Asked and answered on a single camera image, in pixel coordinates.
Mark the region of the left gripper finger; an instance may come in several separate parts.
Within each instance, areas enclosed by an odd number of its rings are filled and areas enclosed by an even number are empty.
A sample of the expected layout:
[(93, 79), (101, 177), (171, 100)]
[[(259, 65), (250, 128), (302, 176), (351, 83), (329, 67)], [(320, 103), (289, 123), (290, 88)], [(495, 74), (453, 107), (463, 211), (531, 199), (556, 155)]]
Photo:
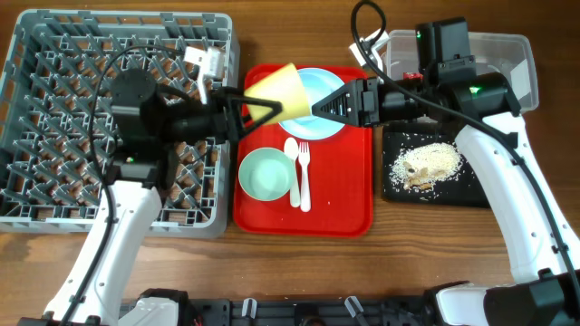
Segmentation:
[(241, 117), (244, 105), (252, 119), (272, 119), (282, 112), (280, 101), (248, 97), (240, 89), (225, 88), (225, 113), (229, 119)]
[(271, 109), (265, 116), (254, 120), (249, 114), (243, 115), (240, 110), (229, 110), (227, 118), (227, 139), (240, 141), (259, 127), (266, 125), (279, 114), (279, 109)]

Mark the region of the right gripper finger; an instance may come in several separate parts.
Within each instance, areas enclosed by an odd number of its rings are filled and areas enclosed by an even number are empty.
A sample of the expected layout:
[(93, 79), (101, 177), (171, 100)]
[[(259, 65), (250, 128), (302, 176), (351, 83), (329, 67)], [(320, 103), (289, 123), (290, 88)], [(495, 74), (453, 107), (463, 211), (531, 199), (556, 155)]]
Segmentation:
[(312, 114), (319, 118), (332, 120), (350, 126), (360, 126), (356, 110), (350, 107), (313, 106)]
[(312, 111), (359, 111), (360, 93), (361, 81), (349, 81), (313, 104)]

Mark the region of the yellow plastic cup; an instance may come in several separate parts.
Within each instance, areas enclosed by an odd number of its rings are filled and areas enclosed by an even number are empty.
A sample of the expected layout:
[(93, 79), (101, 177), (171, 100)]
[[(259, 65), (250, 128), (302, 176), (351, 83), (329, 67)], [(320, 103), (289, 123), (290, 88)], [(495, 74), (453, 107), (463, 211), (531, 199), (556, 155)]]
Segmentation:
[(244, 91), (244, 95), (260, 100), (279, 101), (282, 111), (266, 122), (276, 124), (311, 114), (306, 89), (293, 63), (289, 63)]

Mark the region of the rice and food scraps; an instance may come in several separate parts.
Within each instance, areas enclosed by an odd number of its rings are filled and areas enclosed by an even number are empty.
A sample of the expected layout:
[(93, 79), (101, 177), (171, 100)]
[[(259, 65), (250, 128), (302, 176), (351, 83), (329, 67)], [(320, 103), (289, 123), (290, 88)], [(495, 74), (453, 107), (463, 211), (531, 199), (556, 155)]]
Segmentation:
[(457, 179), (462, 166), (463, 158), (454, 145), (432, 143), (404, 149), (390, 165), (389, 181), (396, 194), (427, 201), (438, 195), (437, 187)]

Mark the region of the red snack wrapper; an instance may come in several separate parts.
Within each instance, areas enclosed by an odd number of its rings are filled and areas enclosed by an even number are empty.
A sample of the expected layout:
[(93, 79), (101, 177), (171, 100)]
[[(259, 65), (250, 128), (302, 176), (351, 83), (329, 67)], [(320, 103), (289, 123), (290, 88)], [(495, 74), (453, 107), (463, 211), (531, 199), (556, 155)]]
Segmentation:
[(402, 77), (404, 80), (423, 80), (423, 75), (419, 72), (404, 72)]

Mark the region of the light blue bowl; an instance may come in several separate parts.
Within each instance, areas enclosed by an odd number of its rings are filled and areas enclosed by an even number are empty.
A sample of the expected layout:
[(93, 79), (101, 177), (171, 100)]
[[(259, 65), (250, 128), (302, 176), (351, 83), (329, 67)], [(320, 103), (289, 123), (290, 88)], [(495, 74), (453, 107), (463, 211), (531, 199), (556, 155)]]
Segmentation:
[(298, 71), (304, 85), (308, 102), (313, 106), (332, 92), (343, 86), (343, 81), (330, 72), (316, 69), (301, 69)]

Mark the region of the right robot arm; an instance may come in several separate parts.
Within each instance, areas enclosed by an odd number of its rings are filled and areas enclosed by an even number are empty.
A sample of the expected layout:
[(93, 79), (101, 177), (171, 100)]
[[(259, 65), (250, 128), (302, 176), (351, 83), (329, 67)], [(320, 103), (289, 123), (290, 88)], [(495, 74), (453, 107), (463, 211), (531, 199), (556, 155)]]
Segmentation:
[(521, 107), (507, 78), (478, 74), (466, 21), (416, 28), (419, 81), (382, 72), (350, 81), (312, 108), (356, 127), (427, 116), (468, 161), (506, 243), (514, 282), (450, 283), (427, 292), (423, 318), (435, 325), (576, 325), (579, 240), (528, 144)]

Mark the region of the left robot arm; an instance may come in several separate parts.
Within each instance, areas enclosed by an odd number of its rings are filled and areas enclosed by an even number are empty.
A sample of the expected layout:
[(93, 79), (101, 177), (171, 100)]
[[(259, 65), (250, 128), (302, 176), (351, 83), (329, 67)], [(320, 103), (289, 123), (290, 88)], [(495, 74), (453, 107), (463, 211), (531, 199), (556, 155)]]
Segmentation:
[(163, 206), (178, 167), (175, 147), (211, 137), (241, 140), (281, 116), (283, 104), (232, 87), (206, 103), (130, 69), (112, 82), (112, 115), (122, 144), (106, 173), (92, 228), (66, 282), (39, 318), (21, 325), (200, 325), (184, 291), (148, 289), (121, 313), (122, 295), (141, 243)]

